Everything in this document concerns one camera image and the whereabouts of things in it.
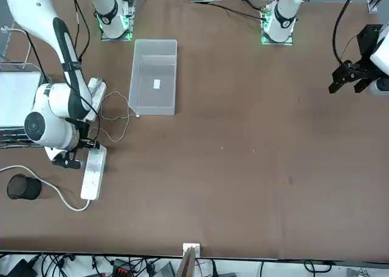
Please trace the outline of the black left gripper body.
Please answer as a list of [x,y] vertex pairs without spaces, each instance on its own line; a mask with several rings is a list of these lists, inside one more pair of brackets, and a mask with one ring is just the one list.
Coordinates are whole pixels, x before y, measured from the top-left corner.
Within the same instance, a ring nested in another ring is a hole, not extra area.
[[370,60],[379,40],[382,24],[367,24],[357,35],[357,42],[361,58],[352,63],[356,78],[378,78],[383,72]]

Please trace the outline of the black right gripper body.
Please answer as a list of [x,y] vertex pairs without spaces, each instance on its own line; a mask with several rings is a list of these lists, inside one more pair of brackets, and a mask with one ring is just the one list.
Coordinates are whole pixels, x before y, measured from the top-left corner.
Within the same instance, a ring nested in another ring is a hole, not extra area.
[[65,120],[71,124],[73,124],[78,131],[78,142],[90,142],[91,139],[88,137],[89,132],[89,123],[86,123],[81,120],[76,120],[73,118],[65,118]]

